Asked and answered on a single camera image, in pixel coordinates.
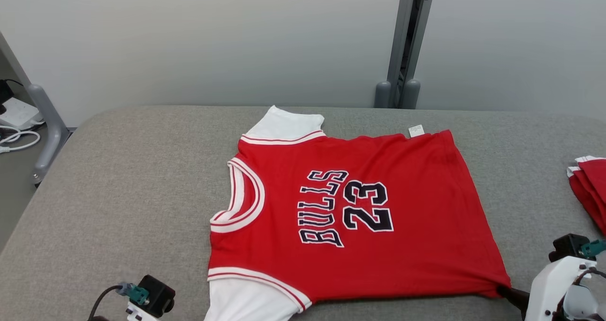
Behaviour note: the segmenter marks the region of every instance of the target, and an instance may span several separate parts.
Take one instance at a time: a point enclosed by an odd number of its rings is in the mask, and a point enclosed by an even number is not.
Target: folded clothing
[[[606,235],[606,158],[575,159],[578,166],[567,168],[570,187],[593,221]]]

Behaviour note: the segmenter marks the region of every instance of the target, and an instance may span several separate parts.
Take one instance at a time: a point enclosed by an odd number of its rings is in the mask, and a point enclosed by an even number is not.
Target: teal connector
[[[138,305],[143,306],[143,304],[146,304],[145,302],[149,303],[149,301],[147,300],[147,297],[150,295],[150,292],[138,287],[136,285],[133,285],[127,293],[127,296],[129,299],[135,301]]]
[[[587,243],[580,248],[580,251],[583,252],[583,256],[585,257],[595,257],[604,250],[606,250],[606,244],[604,244],[602,239]]]

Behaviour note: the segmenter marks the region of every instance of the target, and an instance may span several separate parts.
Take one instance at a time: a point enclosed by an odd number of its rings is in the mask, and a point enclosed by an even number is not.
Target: white power adapter
[[[0,115],[0,125],[8,125],[19,130],[28,129],[42,120],[39,110],[14,97],[3,103],[6,112]]]

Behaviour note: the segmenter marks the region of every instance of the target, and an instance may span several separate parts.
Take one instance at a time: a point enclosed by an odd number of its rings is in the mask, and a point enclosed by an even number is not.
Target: clothing label
[[[414,127],[409,128],[410,137],[417,137],[419,135],[423,135],[425,132],[423,131],[423,125],[416,125]]]

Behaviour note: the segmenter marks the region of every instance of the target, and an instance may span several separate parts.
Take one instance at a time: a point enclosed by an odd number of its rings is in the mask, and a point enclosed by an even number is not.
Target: white trim
[[[606,158],[597,158],[597,157],[592,157],[591,155],[587,155],[587,157],[580,157],[577,159],[574,159],[574,161],[576,161],[577,163],[584,163],[586,161],[606,161]]]
[[[242,140],[243,142],[249,143],[249,144],[272,144],[272,145],[284,145],[284,144],[298,144],[298,143],[303,143],[315,138],[319,138],[319,137],[325,137],[326,134],[321,130],[317,130],[314,132],[311,132],[303,137],[297,138],[297,139],[291,139],[291,140],[286,140],[286,139],[264,139],[264,138],[251,138],[248,137],[245,134],[242,134],[242,137],[240,138],[240,140]]]
[[[299,306],[299,312],[303,312],[312,305],[309,297],[301,293],[301,291],[288,284],[285,284],[281,280],[277,280],[272,276],[260,273],[258,271],[248,270],[242,267],[213,267],[208,270],[208,281],[217,280],[220,278],[242,278],[245,280],[253,280],[271,285],[273,288],[278,289],[293,300],[293,302]]]
[[[211,220],[210,231],[213,232],[225,233],[244,228],[244,226],[247,226],[253,220],[255,220],[256,217],[259,216],[265,204],[265,187],[263,186],[263,183],[259,176],[257,176],[257,174],[253,170],[251,170],[251,168],[248,167],[247,164],[245,164],[238,158],[231,159],[229,161],[229,164],[231,164],[232,166],[240,170],[240,172],[242,172],[244,175],[249,177],[249,179],[253,183],[253,187],[255,188],[255,201],[253,202],[253,205],[248,211],[239,215],[238,217],[230,218],[229,220],[224,220],[223,218],[219,218],[219,220]],[[242,199],[244,199],[244,179],[242,179],[241,187],[241,195]]]
[[[578,166],[572,166],[566,169],[566,175],[570,178],[572,176],[574,176],[574,172],[580,170],[580,167]]]
[[[211,219],[210,222],[226,222],[229,221],[235,214],[242,209],[244,203],[244,176],[242,170],[228,163],[230,168],[230,181],[232,183],[232,198],[229,207],[225,211],[219,211]]]

